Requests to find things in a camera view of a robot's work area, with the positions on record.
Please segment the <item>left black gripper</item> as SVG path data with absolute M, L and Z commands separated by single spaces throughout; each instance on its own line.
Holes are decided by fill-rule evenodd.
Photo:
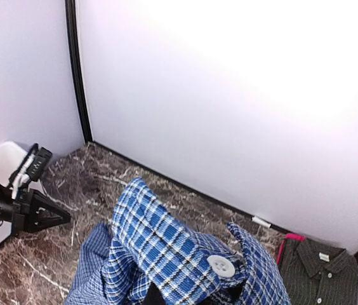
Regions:
M 13 202 L 11 235 L 36 233 L 70 223 L 71 215 L 41 191 L 30 189 Z

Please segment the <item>blue checked shirt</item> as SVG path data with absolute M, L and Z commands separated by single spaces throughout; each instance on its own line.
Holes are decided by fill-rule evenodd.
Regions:
M 133 179 L 110 224 L 97 224 L 79 255 L 66 304 L 289 304 L 278 267 L 236 224 L 240 251 L 174 218 Z

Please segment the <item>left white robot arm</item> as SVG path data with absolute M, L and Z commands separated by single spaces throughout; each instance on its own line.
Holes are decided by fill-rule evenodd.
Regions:
M 41 191 L 30 188 L 31 182 L 41 178 L 52 155 L 46 148 L 33 144 L 10 175 L 8 185 L 0 184 L 0 222 L 11 224 L 12 235 L 20 231 L 36 233 L 70 222 L 70 213 Z

